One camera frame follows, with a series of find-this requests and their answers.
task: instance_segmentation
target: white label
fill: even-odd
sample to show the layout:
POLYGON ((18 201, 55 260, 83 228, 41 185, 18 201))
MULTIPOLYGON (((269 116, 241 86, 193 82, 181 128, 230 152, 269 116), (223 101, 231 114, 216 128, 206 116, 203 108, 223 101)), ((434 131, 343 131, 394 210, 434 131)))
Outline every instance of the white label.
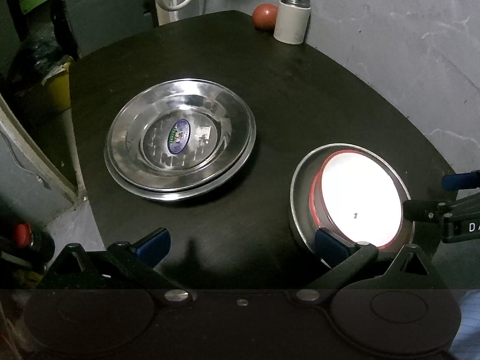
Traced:
POLYGON ((210 126, 197 127, 195 130, 195 138, 203 138, 204 140, 208 140, 210 138, 210 130, 210 126))

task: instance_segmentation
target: white thermos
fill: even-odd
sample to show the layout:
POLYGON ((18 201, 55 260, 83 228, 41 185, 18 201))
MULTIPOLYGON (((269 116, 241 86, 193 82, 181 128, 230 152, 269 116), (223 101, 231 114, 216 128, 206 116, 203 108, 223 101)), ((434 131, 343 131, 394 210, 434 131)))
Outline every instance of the white thermos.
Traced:
POLYGON ((280 42, 300 44, 305 37, 310 0, 280 0, 273 36, 280 42))

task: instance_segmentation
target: glowing white light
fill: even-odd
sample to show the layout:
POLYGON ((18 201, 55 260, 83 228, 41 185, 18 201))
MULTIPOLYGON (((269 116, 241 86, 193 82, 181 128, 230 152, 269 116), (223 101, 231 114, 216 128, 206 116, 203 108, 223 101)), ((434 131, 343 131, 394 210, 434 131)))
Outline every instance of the glowing white light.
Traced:
POLYGON ((197 81, 180 81, 178 83, 178 93, 186 93, 188 95, 202 95, 201 93, 201 84, 197 81))
POLYGON ((402 223, 402 203, 392 178, 375 161, 341 152, 325 165, 322 195, 337 228, 354 242, 388 244, 402 223))
POLYGON ((178 109, 181 111, 188 111, 189 109, 191 109, 191 106, 189 106, 188 104, 179 104, 178 109))

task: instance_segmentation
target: cracked wall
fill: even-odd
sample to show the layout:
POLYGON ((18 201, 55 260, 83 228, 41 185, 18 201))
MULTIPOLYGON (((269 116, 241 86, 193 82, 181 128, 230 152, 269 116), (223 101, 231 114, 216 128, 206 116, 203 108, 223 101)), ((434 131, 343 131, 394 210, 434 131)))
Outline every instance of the cracked wall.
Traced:
MULTIPOLYGON (((202 1, 205 13, 278 4, 202 1)), ((308 44, 392 103, 455 171, 480 168, 480 0, 311 3, 308 44)))

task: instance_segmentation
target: metal thermos lid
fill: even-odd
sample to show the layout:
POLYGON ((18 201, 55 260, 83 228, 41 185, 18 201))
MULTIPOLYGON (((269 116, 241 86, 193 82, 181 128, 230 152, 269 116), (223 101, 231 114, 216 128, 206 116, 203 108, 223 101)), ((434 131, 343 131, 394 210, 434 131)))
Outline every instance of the metal thermos lid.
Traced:
POLYGON ((310 0, 282 0, 282 3, 293 5, 294 7, 310 8, 310 0))

